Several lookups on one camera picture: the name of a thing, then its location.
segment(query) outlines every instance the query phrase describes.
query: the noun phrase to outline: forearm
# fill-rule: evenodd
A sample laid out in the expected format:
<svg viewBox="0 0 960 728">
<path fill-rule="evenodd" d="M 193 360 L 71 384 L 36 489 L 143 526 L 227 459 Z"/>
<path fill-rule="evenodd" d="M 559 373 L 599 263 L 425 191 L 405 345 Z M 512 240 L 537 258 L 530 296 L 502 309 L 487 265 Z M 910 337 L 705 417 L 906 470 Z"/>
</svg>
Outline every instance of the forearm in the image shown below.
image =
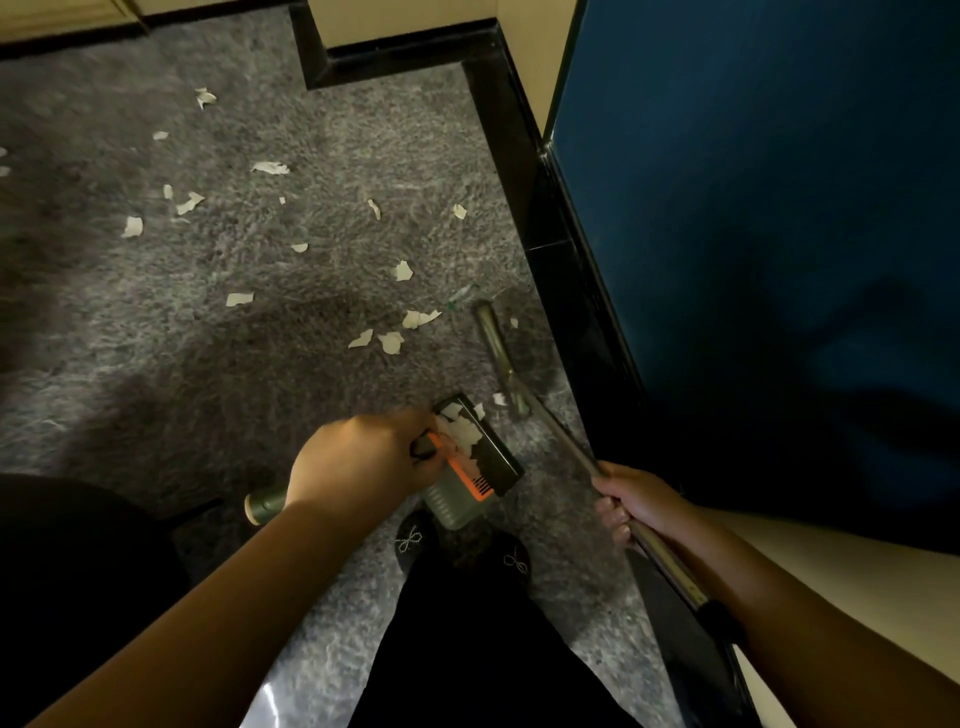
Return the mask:
<svg viewBox="0 0 960 728">
<path fill-rule="evenodd" d="M 359 542 L 310 505 L 285 509 L 31 728 L 236 728 Z"/>
<path fill-rule="evenodd" d="M 664 536 L 743 624 L 744 652 L 798 725 L 946 726 L 960 715 L 960 686 L 695 513 Z"/>
</svg>

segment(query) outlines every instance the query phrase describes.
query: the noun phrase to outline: person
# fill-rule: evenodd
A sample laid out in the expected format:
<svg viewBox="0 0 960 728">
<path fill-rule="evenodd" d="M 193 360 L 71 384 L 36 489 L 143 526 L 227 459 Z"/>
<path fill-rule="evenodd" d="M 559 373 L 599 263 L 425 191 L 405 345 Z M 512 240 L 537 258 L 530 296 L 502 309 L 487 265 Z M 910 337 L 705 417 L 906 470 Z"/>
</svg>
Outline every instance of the person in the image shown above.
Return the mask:
<svg viewBox="0 0 960 728">
<path fill-rule="evenodd" d="M 426 410 L 322 426 L 282 512 L 203 583 L 30 725 L 235 728 L 300 621 L 365 537 L 436 479 L 414 461 Z M 947 726 L 960 686 L 833 608 L 650 473 L 611 463 L 595 487 L 626 545 L 629 516 L 677 549 L 743 625 L 750 661 L 799 726 Z M 525 595 L 522 543 L 493 540 L 476 573 L 445 563 L 422 512 L 396 555 L 407 574 L 351 725 L 636 725 Z"/>
</svg>

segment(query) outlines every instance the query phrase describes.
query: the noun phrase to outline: foot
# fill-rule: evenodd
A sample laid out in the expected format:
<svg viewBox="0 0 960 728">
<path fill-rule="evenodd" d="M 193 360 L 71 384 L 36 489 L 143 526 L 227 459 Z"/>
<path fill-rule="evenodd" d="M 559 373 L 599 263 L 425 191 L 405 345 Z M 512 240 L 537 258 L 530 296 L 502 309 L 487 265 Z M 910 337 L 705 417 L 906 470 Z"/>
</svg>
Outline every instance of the foot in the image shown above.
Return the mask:
<svg viewBox="0 0 960 728">
<path fill-rule="evenodd" d="M 418 556 L 427 551 L 439 550 L 440 538 L 429 512 L 414 511 L 403 519 L 400 528 L 396 530 L 394 553 L 404 576 L 410 574 Z"/>
<path fill-rule="evenodd" d="M 523 591 L 530 587 L 530 553 L 522 541 L 505 531 L 493 534 L 490 548 L 480 557 L 480 570 L 514 581 Z"/>
</svg>

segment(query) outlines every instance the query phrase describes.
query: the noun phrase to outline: floor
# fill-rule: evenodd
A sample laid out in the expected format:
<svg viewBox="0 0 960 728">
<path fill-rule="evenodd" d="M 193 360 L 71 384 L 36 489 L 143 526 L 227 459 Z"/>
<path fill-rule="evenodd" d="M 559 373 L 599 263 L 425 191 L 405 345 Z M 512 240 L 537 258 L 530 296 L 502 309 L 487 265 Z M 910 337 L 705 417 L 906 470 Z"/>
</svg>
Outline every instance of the floor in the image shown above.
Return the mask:
<svg viewBox="0 0 960 728">
<path fill-rule="evenodd" d="M 218 103 L 201 110 L 200 86 Z M 459 65 L 307 91 L 276 8 L 2 63 L 0 108 L 11 168 L 0 231 L 12 237 L 0 263 L 0 469 L 77 477 L 159 518 L 226 498 L 174 534 L 199 580 L 250 537 L 243 494 L 282 480 L 319 424 L 463 390 L 526 469 L 490 520 L 530 548 L 533 598 L 644 725 L 681 724 L 588 482 L 544 428 L 493 404 L 469 313 L 405 331 L 396 356 L 375 338 L 347 348 L 473 284 L 502 320 L 518 319 L 505 332 L 518 368 L 584 439 Z M 252 172 L 260 160 L 290 174 Z M 166 183 L 176 203 L 206 197 L 188 223 L 175 222 Z M 141 236 L 121 237 L 128 215 L 142 217 Z M 398 282 L 402 259 L 414 275 Z M 254 299 L 227 308 L 231 292 Z M 402 513 L 277 660 L 279 725 L 347 723 L 402 585 Z"/>
</svg>

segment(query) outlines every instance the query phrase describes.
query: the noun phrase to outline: dark blue panel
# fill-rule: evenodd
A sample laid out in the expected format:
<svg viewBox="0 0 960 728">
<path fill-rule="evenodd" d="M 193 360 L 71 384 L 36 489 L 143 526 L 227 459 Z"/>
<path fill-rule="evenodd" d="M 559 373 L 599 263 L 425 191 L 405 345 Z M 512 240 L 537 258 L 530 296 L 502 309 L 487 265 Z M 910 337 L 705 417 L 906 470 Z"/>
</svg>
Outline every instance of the dark blue panel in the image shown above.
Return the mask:
<svg viewBox="0 0 960 728">
<path fill-rule="evenodd" d="M 958 3 L 589 1 L 556 154 L 695 499 L 960 551 L 958 133 Z"/>
</svg>

